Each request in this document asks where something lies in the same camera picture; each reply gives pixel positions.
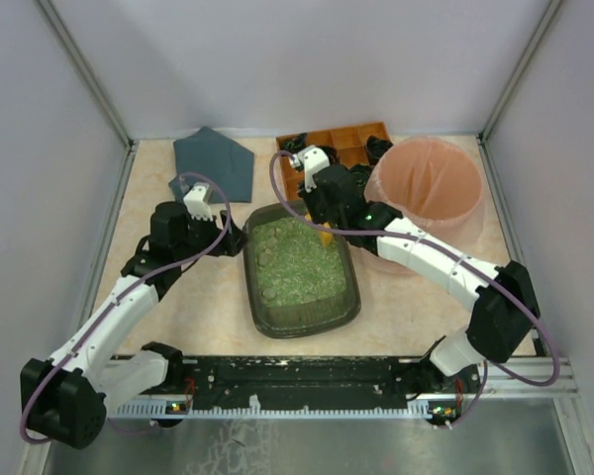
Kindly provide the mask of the yellow litter scoop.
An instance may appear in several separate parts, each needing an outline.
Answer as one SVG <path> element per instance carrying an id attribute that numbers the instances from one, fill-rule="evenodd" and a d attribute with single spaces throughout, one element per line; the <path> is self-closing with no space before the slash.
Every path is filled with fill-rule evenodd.
<path id="1" fill-rule="evenodd" d="M 330 225 L 328 223 L 322 223 L 322 227 L 325 228 L 324 231 L 318 231 L 318 237 L 323 247 L 328 247 L 333 239 L 334 235 L 329 232 Z"/>

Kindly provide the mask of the dark grey litter box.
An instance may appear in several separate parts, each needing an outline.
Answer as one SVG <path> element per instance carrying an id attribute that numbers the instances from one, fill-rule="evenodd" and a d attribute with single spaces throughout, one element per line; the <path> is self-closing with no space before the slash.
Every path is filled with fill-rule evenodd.
<path id="1" fill-rule="evenodd" d="M 251 213 L 244 269 L 253 324 L 271 338 L 296 338 L 342 327 L 361 309 L 346 241 L 324 244 L 317 231 L 280 204 Z"/>

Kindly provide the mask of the trash bin with pink bag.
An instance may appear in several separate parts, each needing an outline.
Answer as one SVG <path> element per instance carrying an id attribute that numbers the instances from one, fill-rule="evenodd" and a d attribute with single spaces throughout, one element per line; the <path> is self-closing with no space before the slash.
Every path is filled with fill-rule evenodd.
<path id="1" fill-rule="evenodd" d="M 474 248 L 483 231 L 480 168 L 469 153 L 445 140 L 411 137 L 394 144 L 373 168 L 364 197 L 396 208 L 461 250 Z"/>

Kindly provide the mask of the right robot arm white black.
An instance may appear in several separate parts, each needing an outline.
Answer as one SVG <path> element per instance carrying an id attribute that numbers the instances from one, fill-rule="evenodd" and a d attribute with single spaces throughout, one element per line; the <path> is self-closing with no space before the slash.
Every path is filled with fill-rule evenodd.
<path id="1" fill-rule="evenodd" d="M 364 198 L 356 176 L 340 164 L 304 173 L 298 195 L 313 222 L 346 241 L 443 287 L 470 313 L 468 325 L 444 337 L 428 359 L 453 376 L 471 364 L 507 362 L 540 316 L 527 268 L 472 257 L 416 226 L 392 206 Z"/>

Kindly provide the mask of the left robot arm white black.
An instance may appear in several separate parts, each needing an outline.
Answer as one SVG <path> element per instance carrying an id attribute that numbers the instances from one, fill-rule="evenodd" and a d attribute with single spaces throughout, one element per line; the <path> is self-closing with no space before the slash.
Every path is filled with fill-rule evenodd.
<path id="1" fill-rule="evenodd" d="M 21 438 L 84 448 L 119 407 L 180 377 L 182 353 L 163 343 L 148 343 L 115 369 L 108 363 L 185 271 L 206 255 L 235 256 L 244 242 L 229 209 L 213 215 L 200 202 L 158 204 L 148 234 L 101 306 L 47 359 L 32 358 L 22 368 Z"/>

